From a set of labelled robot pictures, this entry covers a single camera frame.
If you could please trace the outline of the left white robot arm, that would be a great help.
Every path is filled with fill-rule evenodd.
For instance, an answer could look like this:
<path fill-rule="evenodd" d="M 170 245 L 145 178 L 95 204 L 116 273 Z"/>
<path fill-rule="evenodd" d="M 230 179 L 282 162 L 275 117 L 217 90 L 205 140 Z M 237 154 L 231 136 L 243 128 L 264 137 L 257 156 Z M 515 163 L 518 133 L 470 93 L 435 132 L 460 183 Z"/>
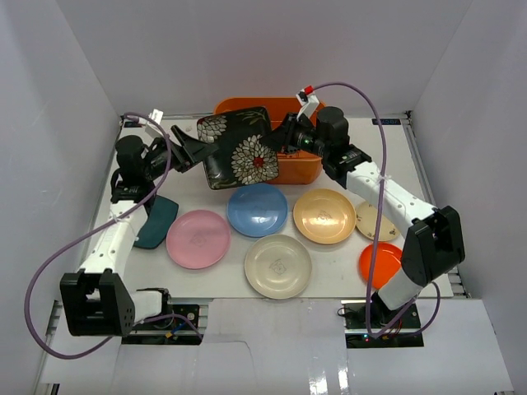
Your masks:
<path fill-rule="evenodd" d="M 154 212 L 161 176 L 168 170 L 184 173 L 219 149 L 216 143 L 201 142 L 177 126 L 170 130 L 174 141 L 156 137 L 146 145 L 139 136 L 129 135 L 116 142 L 118 168 L 110 181 L 109 224 L 79 269 L 64 274 L 60 281 L 73 336 L 126 337 L 145 320 L 155 328 L 166 328 L 173 321 L 167 290 L 132 292 L 123 281 L 140 230 Z"/>

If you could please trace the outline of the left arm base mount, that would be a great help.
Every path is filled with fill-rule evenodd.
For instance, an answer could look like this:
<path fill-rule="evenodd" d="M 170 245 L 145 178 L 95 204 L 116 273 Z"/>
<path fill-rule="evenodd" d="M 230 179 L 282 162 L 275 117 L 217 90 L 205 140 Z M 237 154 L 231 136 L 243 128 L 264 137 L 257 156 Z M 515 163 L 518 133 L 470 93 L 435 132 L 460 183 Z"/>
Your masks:
<path fill-rule="evenodd" d="M 134 324 L 137 331 L 166 331 L 172 336 L 189 332 L 201 337 L 199 328 L 200 306 L 198 304 L 169 304 L 168 310 Z"/>

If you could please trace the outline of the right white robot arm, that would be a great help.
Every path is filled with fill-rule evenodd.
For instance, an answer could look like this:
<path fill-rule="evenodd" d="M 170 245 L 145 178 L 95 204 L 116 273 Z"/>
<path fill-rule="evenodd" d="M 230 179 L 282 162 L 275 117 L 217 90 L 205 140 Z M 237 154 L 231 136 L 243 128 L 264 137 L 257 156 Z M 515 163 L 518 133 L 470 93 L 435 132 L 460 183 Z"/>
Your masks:
<path fill-rule="evenodd" d="M 275 152 L 305 151 L 321 158 L 324 172 L 349 192 L 374 204 L 404 237 L 401 268 L 378 290 L 366 291 L 365 323 L 391 328 L 420 292 L 462 263 L 465 249 L 459 213 L 438 208 L 398 185 L 357 146 L 351 144 L 342 110 L 324 107 L 311 122 L 288 114 L 261 138 Z"/>

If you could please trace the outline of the black floral rectangular plate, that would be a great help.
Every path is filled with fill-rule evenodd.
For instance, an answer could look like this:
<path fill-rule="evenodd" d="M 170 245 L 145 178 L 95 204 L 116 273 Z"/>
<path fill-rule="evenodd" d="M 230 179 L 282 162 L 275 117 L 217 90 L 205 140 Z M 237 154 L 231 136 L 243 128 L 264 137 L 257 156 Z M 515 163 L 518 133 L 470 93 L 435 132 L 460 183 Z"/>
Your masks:
<path fill-rule="evenodd" d="M 237 188 L 277 178 L 277 152 L 260 141 L 271 131 L 268 111 L 261 106 L 199 119 L 198 139 L 218 147 L 203 161 L 209 188 Z"/>

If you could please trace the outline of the teal square plate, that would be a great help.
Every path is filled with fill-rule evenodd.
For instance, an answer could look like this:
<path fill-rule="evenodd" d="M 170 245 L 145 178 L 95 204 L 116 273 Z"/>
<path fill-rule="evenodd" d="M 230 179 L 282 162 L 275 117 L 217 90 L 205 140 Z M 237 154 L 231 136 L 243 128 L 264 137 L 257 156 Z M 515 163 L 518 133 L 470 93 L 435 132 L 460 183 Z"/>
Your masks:
<path fill-rule="evenodd" d="M 168 230 L 178 215 L 179 205 L 162 196 L 157 196 L 146 223 L 140 229 L 133 246 L 139 249 L 156 249 L 166 239 Z"/>

